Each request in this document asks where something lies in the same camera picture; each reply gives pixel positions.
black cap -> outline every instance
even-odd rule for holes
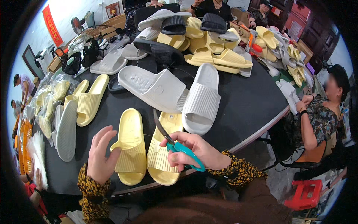
[[[343,102],[347,96],[347,93],[350,90],[349,79],[345,69],[341,65],[335,64],[332,67],[328,68],[327,71],[328,73],[333,75],[338,87],[342,88],[341,101]]]

wall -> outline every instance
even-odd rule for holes
[[[95,24],[102,24],[104,21],[108,20],[107,14],[105,12],[105,6],[117,1],[118,0],[48,0],[41,7],[23,36],[23,40],[20,43],[19,49],[16,53],[15,61],[11,71],[9,92],[6,102],[8,105],[6,110],[6,118],[10,145],[12,145],[12,130],[16,122],[10,103],[12,99],[21,101],[21,87],[20,85],[14,87],[14,76],[15,74],[26,74],[30,77],[31,80],[34,79],[34,76],[22,59],[22,54],[24,53],[28,44],[30,45],[35,55],[40,50],[43,50],[49,47],[51,44],[54,44],[47,30],[42,15],[42,10],[47,5],[50,5],[53,21],[62,40],[64,41],[64,44],[66,44],[76,36],[71,27],[71,19],[73,17],[82,19],[84,18],[84,15],[87,11],[93,11],[95,13]]]

hand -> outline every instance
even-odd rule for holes
[[[212,170],[221,170],[231,164],[231,158],[221,154],[216,148],[212,147],[199,135],[189,134],[186,132],[174,132],[170,137],[175,141],[178,140],[181,144],[191,149],[195,155],[204,164],[205,168]],[[164,139],[161,147],[166,147],[168,141]],[[178,166],[179,171],[184,170],[184,164],[194,165],[200,168],[199,164],[190,156],[183,152],[169,151],[168,161],[171,167]]]
[[[200,3],[202,3],[205,0],[195,0],[194,4],[192,5],[193,7],[197,7]]]
[[[104,184],[114,172],[121,148],[112,150],[111,155],[106,158],[108,144],[117,131],[112,126],[102,128],[92,139],[91,149],[89,150],[87,176],[94,179],[99,184]]]
[[[296,104],[296,109],[297,109],[297,112],[301,112],[303,110],[306,110],[306,104],[302,101],[298,101],[297,104]]]
[[[313,96],[312,95],[303,95],[302,102],[304,102],[306,105],[308,105],[310,102],[312,102]]]
[[[149,6],[151,6],[151,5],[154,5],[154,7],[156,7],[156,6],[162,7],[163,3],[159,3],[158,1],[151,1]]]
[[[36,169],[36,188],[39,191],[42,191],[42,189],[43,189],[43,186],[42,186],[42,173],[40,172],[39,168]]]

person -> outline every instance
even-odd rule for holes
[[[308,150],[314,149],[323,140],[329,139],[337,129],[341,118],[339,106],[349,92],[349,80],[341,65],[332,66],[328,72],[327,97],[304,95],[296,104],[299,114],[294,116],[290,113],[284,118],[284,131],[290,145],[296,148],[304,146]]]
[[[230,12],[230,6],[224,3],[223,0],[195,0],[188,12],[200,19],[207,13],[217,14],[228,23],[228,29],[230,28],[230,21],[234,20]]]
[[[15,118],[18,118],[18,115],[21,114],[21,106],[22,104],[18,100],[11,100],[11,107],[14,109]]]
[[[249,13],[250,28],[255,29],[257,26],[268,28],[267,12],[272,8],[267,0],[260,1],[260,8]]]
[[[102,128],[92,139],[88,162],[80,169],[78,187],[83,193],[79,201],[85,223],[113,223],[109,219],[107,190],[111,183],[121,148],[105,157],[109,141],[117,134],[112,126]],[[291,209],[278,204],[266,185],[267,174],[225,150],[220,153],[199,135],[174,132],[170,137],[191,149],[215,176],[228,177],[226,183],[236,187],[240,201],[226,201],[213,195],[183,197],[149,208],[132,223],[290,223]],[[160,146],[165,147],[167,140]],[[171,167],[183,171],[184,164],[199,167],[183,152],[169,152]]]
[[[19,75],[16,74],[14,77],[14,87],[20,85],[22,90],[22,97],[21,102],[24,102],[24,105],[26,105],[26,102],[28,100],[28,97],[34,97],[36,93],[36,86],[31,81],[31,79],[27,75]]]
[[[148,0],[126,0],[125,1],[124,12],[126,14],[126,24],[125,24],[124,28],[127,30],[128,33],[136,33],[136,27],[135,27],[135,24],[134,24],[133,12],[136,9],[145,7],[147,2],[149,2],[149,1]],[[155,1],[150,1],[149,6],[162,7],[163,3],[159,3],[156,0]]]

